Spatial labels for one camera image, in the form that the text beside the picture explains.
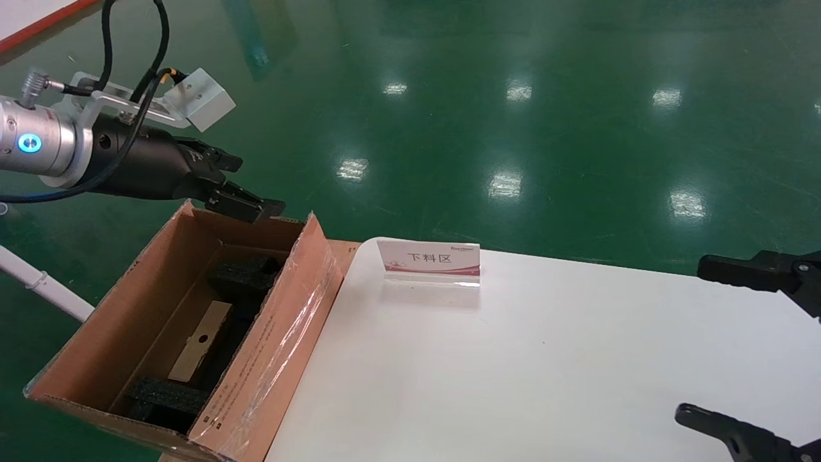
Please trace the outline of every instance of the clear packing tape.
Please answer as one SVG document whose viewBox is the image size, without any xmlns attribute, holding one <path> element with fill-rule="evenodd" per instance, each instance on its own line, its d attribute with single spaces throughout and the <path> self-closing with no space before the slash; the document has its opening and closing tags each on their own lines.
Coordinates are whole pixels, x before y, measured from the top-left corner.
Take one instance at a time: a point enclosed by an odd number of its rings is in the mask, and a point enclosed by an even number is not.
<svg viewBox="0 0 821 462">
<path fill-rule="evenodd" d="M 337 259 L 311 214 L 190 441 L 219 460 L 264 459 L 341 284 Z"/>
</svg>

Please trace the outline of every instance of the cardboard piece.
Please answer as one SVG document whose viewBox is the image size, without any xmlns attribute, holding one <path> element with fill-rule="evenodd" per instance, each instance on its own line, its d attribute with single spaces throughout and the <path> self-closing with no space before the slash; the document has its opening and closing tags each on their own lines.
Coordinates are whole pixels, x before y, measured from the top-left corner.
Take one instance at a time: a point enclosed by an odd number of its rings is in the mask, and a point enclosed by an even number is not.
<svg viewBox="0 0 821 462">
<path fill-rule="evenodd" d="M 246 224 L 187 201 L 25 395 L 179 460 L 262 461 L 342 283 L 334 253 L 346 269 L 356 247 L 329 242 L 313 214 L 305 224 Z M 167 377 L 219 300 L 209 272 L 260 253 L 282 272 L 193 428 L 183 435 L 122 417 L 133 404 L 125 390 Z"/>
<path fill-rule="evenodd" d="M 217 337 L 217 332 L 219 332 L 219 328 L 225 321 L 225 317 L 228 316 L 228 310 L 230 309 L 230 303 L 211 302 L 208 311 L 205 312 L 194 333 L 188 337 L 186 347 L 168 373 L 169 379 L 181 382 L 191 380 L 208 349 L 211 348 L 211 344 Z"/>
</svg>

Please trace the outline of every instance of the cable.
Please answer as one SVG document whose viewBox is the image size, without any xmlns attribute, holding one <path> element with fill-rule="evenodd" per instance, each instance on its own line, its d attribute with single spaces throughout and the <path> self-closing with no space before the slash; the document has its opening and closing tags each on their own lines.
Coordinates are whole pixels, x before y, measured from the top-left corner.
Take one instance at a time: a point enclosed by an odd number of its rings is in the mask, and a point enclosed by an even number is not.
<svg viewBox="0 0 821 462">
<path fill-rule="evenodd" d="M 149 67 L 149 70 L 146 71 L 143 78 L 140 79 L 140 83 L 138 83 L 134 88 L 134 93 L 131 95 L 132 103 L 140 102 L 140 98 L 142 98 L 143 93 L 145 93 L 145 89 L 148 87 L 151 79 L 157 75 L 157 69 L 161 64 L 163 64 L 165 53 L 168 51 L 168 39 L 171 34 L 171 28 L 168 25 L 168 13 L 165 11 L 163 0 L 154 0 L 154 5 L 157 7 L 159 21 L 162 27 L 161 36 L 159 39 L 159 49 L 157 49 L 157 54 L 154 56 L 154 62 L 151 63 L 151 67 Z"/>
<path fill-rule="evenodd" d="M 60 93 L 63 93 L 64 95 L 91 96 L 91 90 L 68 84 L 63 84 L 63 88 L 60 90 Z"/>
<path fill-rule="evenodd" d="M 7 204 L 36 204 L 40 202 L 59 201 L 61 199 L 67 199 L 68 197 L 77 196 L 78 194 L 82 194 L 83 192 L 91 191 L 97 186 L 103 184 L 106 180 L 108 180 L 111 177 L 114 171 L 117 170 L 117 167 L 119 167 L 122 160 L 126 158 L 126 155 L 128 155 L 128 151 L 130 151 L 131 147 L 134 145 L 134 141 L 137 138 L 137 134 L 140 132 L 140 127 L 142 127 L 143 122 L 145 122 L 145 115 L 149 111 L 151 100 L 157 93 L 157 88 L 159 88 L 160 79 L 162 79 L 163 76 L 170 72 L 171 69 L 165 68 L 158 74 L 154 75 L 154 78 L 151 80 L 149 84 L 148 93 L 146 94 L 143 103 L 140 105 L 140 109 L 137 111 L 137 115 L 134 119 L 133 124 L 131 125 L 131 131 L 128 133 L 126 142 L 123 143 L 123 145 L 120 147 L 120 150 L 117 151 L 117 155 L 114 156 L 114 159 L 111 161 L 110 164 L 106 165 L 105 169 L 100 170 L 99 173 L 94 175 L 88 181 L 78 184 L 74 187 L 70 187 L 64 191 L 47 192 L 45 194 L 34 194 L 31 196 L 0 195 L 0 202 L 5 202 Z"/>
<path fill-rule="evenodd" d="M 103 73 L 100 74 L 100 80 L 94 84 L 92 90 L 105 90 L 105 85 L 108 84 L 108 78 L 111 77 L 111 68 L 113 66 L 114 57 L 111 46 L 111 7 L 114 6 L 115 0 L 105 0 L 103 4 L 103 52 L 105 58 L 103 61 Z"/>
<path fill-rule="evenodd" d="M 105 0 L 105 3 L 103 4 L 103 52 L 105 53 L 105 58 L 103 62 L 103 73 L 100 75 L 100 80 L 94 84 L 92 90 L 105 90 L 105 85 L 108 84 L 108 79 L 111 77 L 111 70 L 114 62 L 114 52 L 111 41 L 111 8 L 113 7 L 114 2 L 115 0 Z M 162 28 L 159 48 L 157 49 L 157 54 L 154 55 L 154 61 L 151 63 L 151 67 L 145 72 L 143 77 L 140 79 L 140 83 L 138 83 L 137 87 L 134 89 L 134 93 L 131 95 L 131 102 L 133 103 L 140 102 L 140 98 L 142 98 L 145 93 L 145 89 L 148 87 L 151 79 L 157 75 L 158 68 L 163 63 L 165 53 L 168 51 L 168 41 L 171 35 L 171 27 L 168 24 L 168 13 L 165 10 L 165 5 L 163 5 L 163 0 L 154 0 L 154 5 L 157 7 L 160 25 Z"/>
</svg>

